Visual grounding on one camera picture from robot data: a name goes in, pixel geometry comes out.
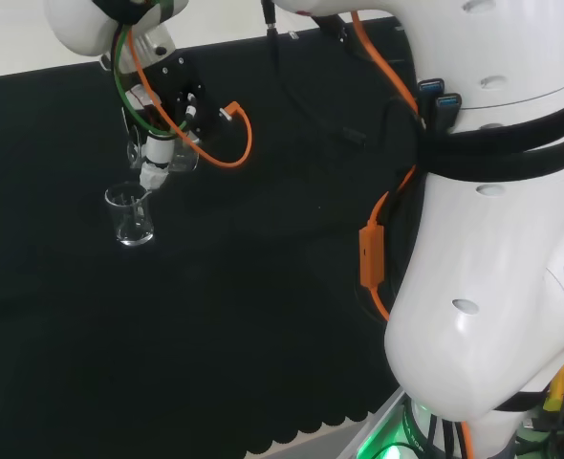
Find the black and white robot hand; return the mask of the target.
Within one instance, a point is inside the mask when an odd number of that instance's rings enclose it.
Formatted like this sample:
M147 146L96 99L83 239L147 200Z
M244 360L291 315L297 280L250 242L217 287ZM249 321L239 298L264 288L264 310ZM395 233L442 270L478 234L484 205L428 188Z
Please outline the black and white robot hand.
M176 52L143 70L154 97L149 96L126 57L120 60L115 78L124 96L121 103L129 135L129 162L140 171L140 185L154 191L169 175L193 171L200 158L164 120L154 101L197 145L214 134L219 119L216 103L186 56Z

